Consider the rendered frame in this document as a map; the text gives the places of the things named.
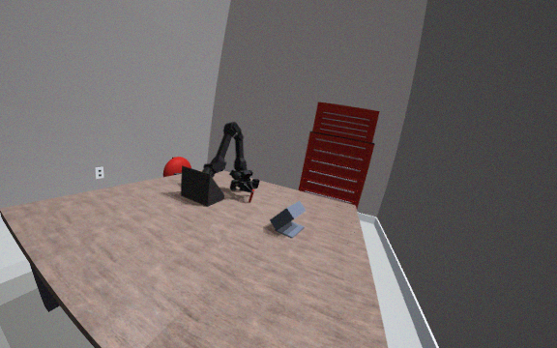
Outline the dark grey sloped panel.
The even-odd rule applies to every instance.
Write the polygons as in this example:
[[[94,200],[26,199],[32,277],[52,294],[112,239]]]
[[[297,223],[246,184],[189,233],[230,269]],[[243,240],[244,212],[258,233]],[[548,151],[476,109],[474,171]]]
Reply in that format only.
[[[275,231],[286,237],[294,238],[302,231],[304,226],[291,220],[306,211],[307,210],[305,209],[303,204],[299,201],[283,210],[274,218],[271,218],[270,222],[275,227]]]

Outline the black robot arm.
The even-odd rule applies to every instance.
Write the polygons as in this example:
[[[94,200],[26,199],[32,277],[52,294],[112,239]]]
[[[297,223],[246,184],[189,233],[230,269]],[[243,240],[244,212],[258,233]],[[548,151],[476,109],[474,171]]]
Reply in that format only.
[[[250,181],[252,171],[247,170],[247,164],[244,159],[244,136],[242,135],[242,131],[236,122],[230,122],[224,126],[224,133],[217,155],[212,159],[211,163],[204,163],[202,172],[210,174],[214,178],[215,173],[221,172],[225,168],[226,161],[224,160],[224,157],[232,137],[236,142],[236,160],[234,168],[236,171],[232,170],[229,175],[231,175],[234,180],[238,175],[241,175],[241,177],[239,177],[240,181],[244,181],[245,179],[249,179]]]

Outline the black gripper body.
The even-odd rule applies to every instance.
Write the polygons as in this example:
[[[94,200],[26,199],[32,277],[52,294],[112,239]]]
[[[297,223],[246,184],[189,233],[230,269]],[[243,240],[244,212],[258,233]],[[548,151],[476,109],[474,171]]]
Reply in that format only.
[[[240,178],[239,178],[239,177],[241,177],[241,175],[238,175],[238,176],[235,178],[235,180],[233,180],[233,181],[231,182],[230,189],[231,189],[232,191],[235,191],[235,190],[236,190],[236,187],[239,188],[242,182],[246,182],[246,183],[247,183],[247,186],[249,186],[249,179],[245,179],[244,181],[240,181]],[[252,179],[252,180],[253,180],[253,189],[257,189],[260,181],[259,181],[258,179]]]

